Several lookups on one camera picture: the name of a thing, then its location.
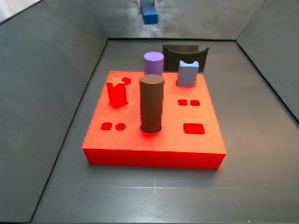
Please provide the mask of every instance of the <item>gray floor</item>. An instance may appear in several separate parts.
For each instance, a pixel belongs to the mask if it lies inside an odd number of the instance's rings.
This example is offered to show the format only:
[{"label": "gray floor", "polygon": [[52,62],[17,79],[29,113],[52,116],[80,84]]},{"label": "gray floor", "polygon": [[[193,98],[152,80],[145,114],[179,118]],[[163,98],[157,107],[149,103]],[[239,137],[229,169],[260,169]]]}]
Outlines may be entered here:
[{"label": "gray floor", "polygon": [[[228,155],[217,171],[88,165],[80,149],[109,70],[163,44],[209,47],[204,75]],[[109,40],[33,222],[297,222],[299,131],[235,42]]]}]

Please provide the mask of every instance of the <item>orange-red base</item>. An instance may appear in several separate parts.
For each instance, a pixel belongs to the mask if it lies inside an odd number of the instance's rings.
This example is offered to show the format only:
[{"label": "orange-red base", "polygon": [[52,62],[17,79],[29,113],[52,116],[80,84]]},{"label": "orange-red base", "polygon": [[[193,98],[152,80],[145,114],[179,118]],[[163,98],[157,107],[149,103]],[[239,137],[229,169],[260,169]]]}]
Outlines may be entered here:
[{"label": "orange-red base", "polygon": [[107,80],[131,79],[128,104],[113,108],[104,86],[83,143],[96,165],[139,165],[217,169],[227,155],[220,126],[203,74],[195,87],[177,87],[177,73],[163,73],[163,129],[140,130],[139,79],[143,72],[109,73]]}]

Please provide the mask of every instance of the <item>purple cylinder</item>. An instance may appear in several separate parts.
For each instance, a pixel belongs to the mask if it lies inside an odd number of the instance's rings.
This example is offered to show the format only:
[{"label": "purple cylinder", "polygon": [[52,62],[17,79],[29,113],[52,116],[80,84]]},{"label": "purple cylinder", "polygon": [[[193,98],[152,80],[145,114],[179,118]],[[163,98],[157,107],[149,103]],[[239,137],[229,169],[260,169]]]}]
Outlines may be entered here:
[{"label": "purple cylinder", "polygon": [[163,75],[164,55],[160,52],[148,52],[144,55],[144,74]]}]

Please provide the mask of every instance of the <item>square hole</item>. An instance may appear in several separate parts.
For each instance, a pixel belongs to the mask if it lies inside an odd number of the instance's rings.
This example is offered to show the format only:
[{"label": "square hole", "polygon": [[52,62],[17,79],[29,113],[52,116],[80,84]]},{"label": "square hole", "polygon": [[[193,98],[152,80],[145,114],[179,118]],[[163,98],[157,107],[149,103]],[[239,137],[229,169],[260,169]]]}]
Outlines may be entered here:
[{"label": "square hole", "polygon": [[192,105],[192,106],[200,106],[201,104],[200,104],[200,101],[197,101],[197,100],[191,100],[191,105]]},{"label": "square hole", "polygon": [[103,122],[101,123],[101,126],[100,126],[101,130],[111,130],[111,128],[112,128],[112,122]]},{"label": "square hole", "polygon": [[188,105],[187,100],[177,100],[177,102],[179,102],[179,105],[181,105],[181,106],[187,106]]},{"label": "square hole", "polygon": [[116,125],[116,130],[124,130],[127,128],[127,126],[123,123],[119,123]]},{"label": "square hole", "polygon": [[204,128],[200,123],[185,123],[183,125],[183,131],[185,134],[204,134]]}]

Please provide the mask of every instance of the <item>gray wall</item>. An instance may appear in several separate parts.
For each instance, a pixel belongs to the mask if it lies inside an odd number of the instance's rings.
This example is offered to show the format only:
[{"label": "gray wall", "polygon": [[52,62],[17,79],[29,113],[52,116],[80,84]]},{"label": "gray wall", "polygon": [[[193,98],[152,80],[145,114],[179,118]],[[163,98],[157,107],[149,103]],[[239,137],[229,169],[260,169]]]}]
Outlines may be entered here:
[{"label": "gray wall", "polygon": [[299,1],[267,0],[237,43],[299,120]]},{"label": "gray wall", "polygon": [[144,25],[131,0],[88,1],[109,38],[236,39],[263,0],[163,0]]},{"label": "gray wall", "polygon": [[32,218],[105,43],[83,1],[41,1],[0,26],[0,221]]}]

